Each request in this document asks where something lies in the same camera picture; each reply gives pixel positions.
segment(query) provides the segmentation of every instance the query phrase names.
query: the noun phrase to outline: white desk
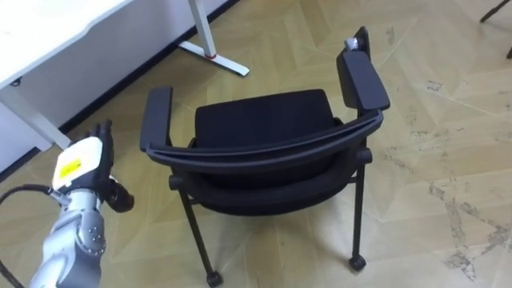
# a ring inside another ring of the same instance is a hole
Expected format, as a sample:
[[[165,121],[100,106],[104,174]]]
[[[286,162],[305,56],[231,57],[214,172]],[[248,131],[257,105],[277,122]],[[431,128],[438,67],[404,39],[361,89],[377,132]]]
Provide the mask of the white desk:
[[[82,38],[89,29],[133,0],[0,0],[0,102],[41,136],[37,148],[53,143],[66,148],[70,140],[24,99],[15,81]],[[180,46],[245,76],[249,70],[216,55],[201,0],[189,0],[205,49]]]

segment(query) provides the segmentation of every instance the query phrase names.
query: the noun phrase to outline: wall baseboard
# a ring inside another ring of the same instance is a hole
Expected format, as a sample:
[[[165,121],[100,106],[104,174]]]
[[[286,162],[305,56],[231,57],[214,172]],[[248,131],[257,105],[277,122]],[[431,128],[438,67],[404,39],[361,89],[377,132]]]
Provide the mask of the wall baseboard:
[[[220,15],[224,14],[229,8],[231,8],[234,4],[239,2],[240,0],[227,0],[222,5],[220,5],[216,10],[208,15],[208,22],[212,22],[217,19]],[[94,112],[101,109],[108,101],[112,100],[115,96],[121,93],[125,88],[134,83],[137,79],[143,76],[146,72],[151,70],[154,66],[160,63],[165,57],[169,56],[169,54],[173,53],[178,47],[179,44],[183,41],[187,41],[192,38],[198,30],[196,27],[192,27],[188,29],[185,33],[180,35],[176,40],[172,41],[165,48],[156,53],[155,56],[151,57],[148,61],[144,62],[137,69],[132,71],[128,76],[124,77],[121,81],[113,85],[107,92],[102,94],[100,97],[96,98],[96,100],[92,101],[91,104],[86,106],[80,112],[78,112],[75,116],[73,116],[70,120],[66,121],[63,125],[59,127],[60,131],[64,134],[69,133],[78,126],[80,123],[88,119]],[[4,171],[0,171],[0,182],[3,182],[9,176],[11,176],[16,170],[25,165],[28,161],[30,161],[35,155],[40,152],[38,148],[33,148],[28,151],[25,155],[21,156],[16,162],[7,167]]]

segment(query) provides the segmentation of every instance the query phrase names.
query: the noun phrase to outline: yellow label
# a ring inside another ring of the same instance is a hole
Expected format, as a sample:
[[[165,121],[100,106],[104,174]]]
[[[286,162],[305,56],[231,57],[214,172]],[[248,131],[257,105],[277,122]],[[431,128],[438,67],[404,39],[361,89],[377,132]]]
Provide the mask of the yellow label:
[[[65,164],[64,167],[61,168],[60,179],[67,177],[69,174],[75,172],[76,170],[78,170],[78,168],[80,168],[81,165],[82,162],[80,161],[80,159],[75,159]]]

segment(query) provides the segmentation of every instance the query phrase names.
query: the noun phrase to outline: chair leg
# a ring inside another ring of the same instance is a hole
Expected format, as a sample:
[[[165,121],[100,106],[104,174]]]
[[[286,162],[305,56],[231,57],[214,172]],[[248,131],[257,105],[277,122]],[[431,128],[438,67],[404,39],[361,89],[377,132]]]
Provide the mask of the chair leg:
[[[362,196],[365,186],[365,166],[358,168],[355,179],[355,208],[354,208],[354,240],[352,242],[352,258],[349,260],[350,267],[361,271],[366,266],[366,260],[360,255],[361,245],[361,224],[362,224]]]
[[[185,208],[186,217],[189,220],[194,240],[198,246],[199,254],[201,255],[202,264],[206,271],[206,281],[210,287],[217,287],[222,284],[222,276],[219,272],[214,271],[211,267],[210,259],[208,258],[208,252],[206,252],[205,243],[202,240],[201,231],[199,231],[198,221],[195,218],[194,210],[190,202],[189,196],[182,191],[179,191],[179,196],[183,202],[183,208]]]
[[[504,5],[506,5],[508,2],[510,2],[510,0],[503,0],[503,2],[499,3],[495,8],[489,10],[489,12],[487,12],[482,17],[482,19],[480,19],[480,23],[484,23],[485,21],[487,21],[487,19],[489,19],[492,15],[496,14],[496,12],[503,8]]]

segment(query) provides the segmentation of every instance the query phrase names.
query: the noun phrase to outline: wooden floor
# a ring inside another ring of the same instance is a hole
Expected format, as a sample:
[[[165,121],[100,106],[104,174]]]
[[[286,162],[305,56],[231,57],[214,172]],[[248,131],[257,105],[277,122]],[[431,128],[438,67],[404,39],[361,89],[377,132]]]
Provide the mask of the wooden floor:
[[[353,187],[297,213],[237,218],[196,207],[216,269],[234,288],[511,287],[512,4],[498,0],[243,0],[213,24],[218,50],[248,65],[240,78],[176,51],[120,93],[92,123],[114,121],[114,174],[136,196],[127,214],[105,208],[102,287],[206,287],[169,170],[138,149],[147,91],[174,87],[171,135],[194,136],[207,103],[323,88],[344,107],[335,70],[343,40],[370,32],[374,64],[392,107],[369,140],[362,254],[350,272]],[[0,184],[48,183],[59,150],[38,155]],[[22,194],[0,208],[0,256],[24,283],[38,267],[58,207]],[[0,280],[1,287],[8,287]]]

